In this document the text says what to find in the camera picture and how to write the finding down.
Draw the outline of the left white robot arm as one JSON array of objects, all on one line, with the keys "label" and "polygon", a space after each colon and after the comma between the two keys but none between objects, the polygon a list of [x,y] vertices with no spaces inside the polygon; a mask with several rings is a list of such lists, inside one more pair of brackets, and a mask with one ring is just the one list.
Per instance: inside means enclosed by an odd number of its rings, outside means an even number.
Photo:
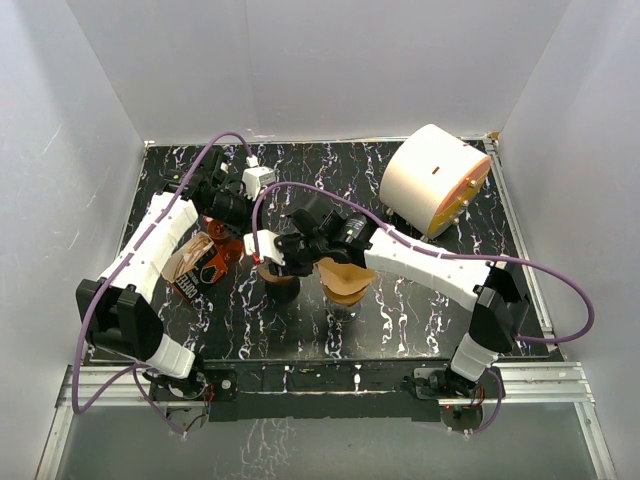
[{"label": "left white robot arm", "polygon": [[196,247],[183,236],[200,217],[209,217],[240,244],[256,198],[274,180],[273,170],[259,165],[256,156],[234,173],[219,151],[187,171],[167,171],[118,257],[98,279],[84,279],[76,289],[81,346],[134,361],[186,399],[200,396],[207,383],[202,362],[166,333],[152,307],[155,286],[165,279],[184,297],[196,297],[222,276],[227,262],[215,242],[201,234],[203,244]]}]

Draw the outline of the brown paper coffee filter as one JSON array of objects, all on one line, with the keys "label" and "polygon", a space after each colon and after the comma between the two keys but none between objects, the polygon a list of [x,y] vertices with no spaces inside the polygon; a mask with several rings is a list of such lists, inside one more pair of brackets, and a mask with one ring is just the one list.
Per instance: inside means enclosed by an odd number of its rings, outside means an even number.
[{"label": "brown paper coffee filter", "polygon": [[323,258],[316,263],[321,281],[331,292],[348,296],[366,289],[376,277],[367,268],[348,263],[337,263],[331,258]]}]

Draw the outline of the red black dripper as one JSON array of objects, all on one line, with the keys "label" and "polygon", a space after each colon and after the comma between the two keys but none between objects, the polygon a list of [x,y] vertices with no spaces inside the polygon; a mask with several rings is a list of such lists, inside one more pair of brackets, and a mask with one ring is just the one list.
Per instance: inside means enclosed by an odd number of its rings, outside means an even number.
[{"label": "red black dripper", "polygon": [[266,282],[265,293],[266,295],[281,303],[293,301],[297,298],[300,292],[300,280],[296,277],[286,282]]}]

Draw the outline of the orange coffee filter box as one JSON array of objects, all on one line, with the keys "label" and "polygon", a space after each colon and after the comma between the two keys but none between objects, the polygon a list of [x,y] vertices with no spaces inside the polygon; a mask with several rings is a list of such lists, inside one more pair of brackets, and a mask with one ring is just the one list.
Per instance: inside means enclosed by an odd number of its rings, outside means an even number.
[{"label": "orange coffee filter box", "polygon": [[171,255],[161,275],[184,300],[192,303],[227,272],[228,266],[214,241],[207,233],[198,232]]}]

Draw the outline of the orange glass carafe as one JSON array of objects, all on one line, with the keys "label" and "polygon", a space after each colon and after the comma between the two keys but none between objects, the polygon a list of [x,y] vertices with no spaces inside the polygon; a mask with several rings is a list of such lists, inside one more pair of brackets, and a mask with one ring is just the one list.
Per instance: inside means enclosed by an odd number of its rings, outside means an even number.
[{"label": "orange glass carafe", "polygon": [[226,265],[239,261],[244,252],[243,242],[234,237],[224,223],[210,218],[207,222],[207,233],[217,252]]}]

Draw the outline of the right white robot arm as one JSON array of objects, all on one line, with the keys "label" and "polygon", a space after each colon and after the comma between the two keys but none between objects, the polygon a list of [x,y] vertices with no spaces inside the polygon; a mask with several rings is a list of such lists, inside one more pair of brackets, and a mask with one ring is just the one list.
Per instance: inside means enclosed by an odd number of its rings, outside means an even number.
[{"label": "right white robot arm", "polygon": [[434,377],[435,390],[472,395],[498,357],[512,351],[530,306],[526,280],[514,259],[462,259],[398,232],[362,208],[344,217],[318,197],[292,212],[290,219],[294,232],[263,233],[259,242],[273,274],[307,276],[332,261],[395,274],[470,312],[467,332],[445,370]]}]

